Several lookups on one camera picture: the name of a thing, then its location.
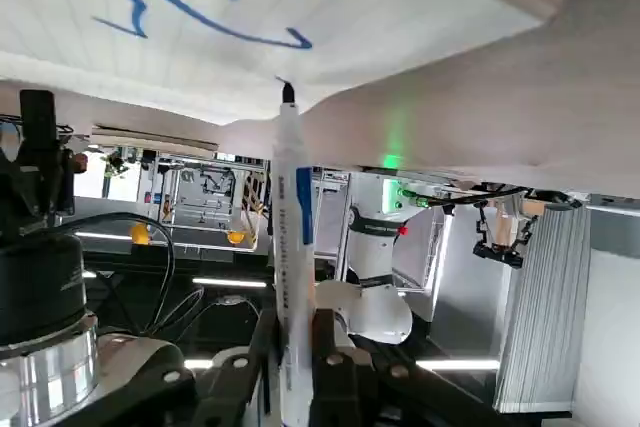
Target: white panel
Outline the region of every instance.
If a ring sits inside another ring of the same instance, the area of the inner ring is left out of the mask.
[[[640,423],[640,260],[591,251],[574,417],[586,427]]]
[[[216,123],[275,115],[276,77],[307,109],[540,23],[503,0],[0,1],[1,77]]]

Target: green light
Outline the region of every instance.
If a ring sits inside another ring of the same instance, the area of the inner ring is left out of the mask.
[[[400,164],[402,163],[402,156],[400,155],[385,155],[384,159],[382,159],[382,166],[385,169],[397,169],[398,167],[400,167]]]

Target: fluorescent light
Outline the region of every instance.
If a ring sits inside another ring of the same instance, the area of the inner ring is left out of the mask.
[[[225,287],[253,287],[263,289],[267,286],[266,282],[255,280],[231,280],[231,279],[210,279],[208,277],[195,277],[194,284],[202,285],[221,285]]]
[[[213,366],[213,360],[209,359],[185,359],[184,368],[189,370],[207,370]]]
[[[438,265],[436,266],[433,274],[429,274],[429,281],[427,282],[427,291],[431,292],[431,305],[435,306],[438,302],[438,293],[440,292],[440,282],[444,275],[445,258],[447,256],[447,249],[449,247],[449,236],[451,235],[451,226],[453,225],[453,216],[444,216],[444,226],[442,228],[442,237],[440,239],[440,249],[438,252]]]
[[[78,237],[87,237],[89,239],[109,239],[109,240],[131,241],[131,237],[128,235],[99,234],[96,232],[76,232],[76,235]]]
[[[473,370],[498,370],[500,362],[492,359],[446,359],[446,360],[418,360],[418,367],[433,371],[473,371]]]

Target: blue stripe on marker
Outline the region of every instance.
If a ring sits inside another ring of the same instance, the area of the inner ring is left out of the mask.
[[[311,210],[311,167],[296,169],[296,194],[302,210],[302,243],[313,243],[313,213]]]

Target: black clamp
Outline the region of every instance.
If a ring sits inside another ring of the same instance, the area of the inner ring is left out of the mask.
[[[398,234],[398,229],[404,226],[404,222],[392,222],[389,220],[362,217],[358,208],[353,205],[351,206],[351,215],[349,229],[360,234],[375,235],[377,237],[395,237]]]
[[[487,225],[487,217],[484,213],[484,208],[486,206],[486,200],[474,204],[474,207],[476,207],[480,211],[480,220],[476,221],[476,232],[481,235],[481,239],[478,240],[478,242],[476,242],[476,245],[473,246],[474,255],[482,257],[483,259],[491,259],[502,262],[503,264],[507,264],[514,269],[522,268],[524,259],[517,249],[519,246],[526,246],[529,243],[529,240],[533,235],[533,232],[531,232],[531,227],[538,220],[538,216],[535,215],[531,218],[531,220],[527,221],[527,223],[518,233],[516,239],[511,245],[500,245],[492,243],[491,246],[489,246],[487,239],[489,227]]]

